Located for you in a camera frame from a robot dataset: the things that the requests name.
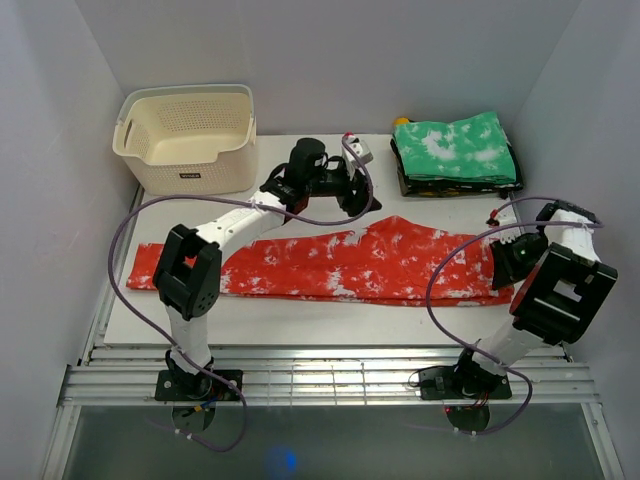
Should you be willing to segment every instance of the cream plastic basket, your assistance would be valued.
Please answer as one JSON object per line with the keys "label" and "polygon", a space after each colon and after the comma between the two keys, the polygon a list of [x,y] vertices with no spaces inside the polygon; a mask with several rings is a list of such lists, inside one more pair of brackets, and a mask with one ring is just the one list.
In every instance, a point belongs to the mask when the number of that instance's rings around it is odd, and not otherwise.
{"label": "cream plastic basket", "polygon": [[248,87],[193,85],[129,95],[113,151],[153,195],[230,193],[255,182],[255,141]]}

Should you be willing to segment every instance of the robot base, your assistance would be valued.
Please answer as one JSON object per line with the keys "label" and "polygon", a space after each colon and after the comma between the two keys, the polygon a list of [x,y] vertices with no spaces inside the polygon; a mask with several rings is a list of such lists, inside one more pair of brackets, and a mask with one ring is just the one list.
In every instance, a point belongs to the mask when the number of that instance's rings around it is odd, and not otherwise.
{"label": "robot base", "polygon": [[[454,388],[455,366],[431,367],[419,373],[420,398],[422,400],[460,400],[463,399],[459,389]],[[504,383],[489,394],[489,400],[506,400],[511,398],[511,387],[505,377]]]}
{"label": "robot base", "polygon": [[[242,370],[212,370],[219,377],[235,382],[239,390],[242,390]],[[216,402],[236,402],[240,400],[238,394],[226,385],[212,380],[211,395],[197,400],[204,402],[213,397],[217,397]],[[156,393],[153,397],[158,402],[194,402],[193,397],[185,394],[173,381],[169,370],[162,370],[158,374],[156,383]]]}

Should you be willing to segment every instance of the red cloth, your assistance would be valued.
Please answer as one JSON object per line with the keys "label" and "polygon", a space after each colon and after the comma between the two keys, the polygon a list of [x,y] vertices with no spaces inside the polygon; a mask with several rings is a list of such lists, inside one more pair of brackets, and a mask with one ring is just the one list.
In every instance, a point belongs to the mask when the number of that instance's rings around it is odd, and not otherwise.
{"label": "red cloth", "polygon": [[[317,237],[259,240],[224,265],[221,292],[291,298],[420,306],[431,273],[471,235],[450,234],[389,217],[361,231]],[[512,288],[491,290],[489,241],[472,244],[440,273],[434,305],[509,303]],[[162,244],[140,244],[127,287],[153,289]]]}

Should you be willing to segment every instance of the white enclosure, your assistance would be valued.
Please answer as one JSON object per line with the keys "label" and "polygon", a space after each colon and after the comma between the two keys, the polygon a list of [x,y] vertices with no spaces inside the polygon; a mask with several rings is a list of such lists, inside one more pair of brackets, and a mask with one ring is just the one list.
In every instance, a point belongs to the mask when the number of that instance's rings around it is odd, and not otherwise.
{"label": "white enclosure", "polygon": [[1,478],[40,475],[105,288],[136,188],[110,146],[125,95],[201,83],[248,84],[259,134],[389,133],[399,115],[497,110],[526,193],[607,225],[595,246],[620,280],[572,352],[590,363],[626,476],[640,478],[640,3],[0,0]]}

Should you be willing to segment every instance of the green and white tie-dye fabric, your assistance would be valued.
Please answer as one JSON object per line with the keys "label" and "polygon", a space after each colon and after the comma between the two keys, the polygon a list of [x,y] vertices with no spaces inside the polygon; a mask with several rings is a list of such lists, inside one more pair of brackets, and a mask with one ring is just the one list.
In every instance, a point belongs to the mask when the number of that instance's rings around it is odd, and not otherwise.
{"label": "green and white tie-dye fabric", "polygon": [[516,170],[496,112],[453,123],[398,125],[394,138],[412,180],[513,183]]}

